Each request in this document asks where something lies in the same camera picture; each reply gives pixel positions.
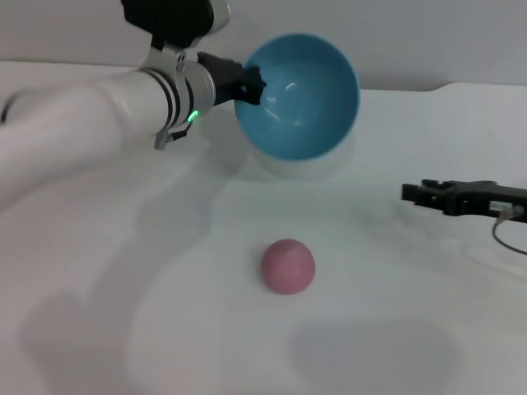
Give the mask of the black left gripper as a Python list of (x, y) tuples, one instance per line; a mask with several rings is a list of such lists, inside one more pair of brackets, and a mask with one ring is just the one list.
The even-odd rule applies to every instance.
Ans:
[(212, 77), (215, 88), (214, 105), (231, 100), (241, 100), (250, 105), (260, 105), (267, 83), (262, 79), (260, 67), (242, 67), (231, 59), (198, 52), (198, 63), (204, 66)]

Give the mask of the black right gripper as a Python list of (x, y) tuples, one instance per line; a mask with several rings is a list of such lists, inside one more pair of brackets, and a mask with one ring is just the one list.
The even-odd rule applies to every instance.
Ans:
[[(445, 189), (445, 195), (439, 189)], [(424, 179), (422, 185), (403, 184), (403, 201), (443, 211), (447, 216), (499, 218), (527, 223), (527, 189), (501, 186), (493, 181), (440, 181)]]

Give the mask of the blue bowl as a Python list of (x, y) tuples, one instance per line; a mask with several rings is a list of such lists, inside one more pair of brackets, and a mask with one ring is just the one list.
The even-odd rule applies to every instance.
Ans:
[(360, 107), (357, 74), (347, 56), (316, 35), (270, 40), (249, 58), (266, 87), (259, 105), (235, 103), (241, 130), (264, 154), (286, 161), (318, 159), (350, 133)]

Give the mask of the pink toy peach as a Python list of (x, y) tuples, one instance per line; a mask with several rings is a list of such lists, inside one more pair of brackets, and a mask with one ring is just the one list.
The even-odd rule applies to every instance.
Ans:
[(264, 284), (280, 295), (305, 290), (315, 278), (315, 259), (300, 241), (281, 239), (263, 253), (260, 271)]

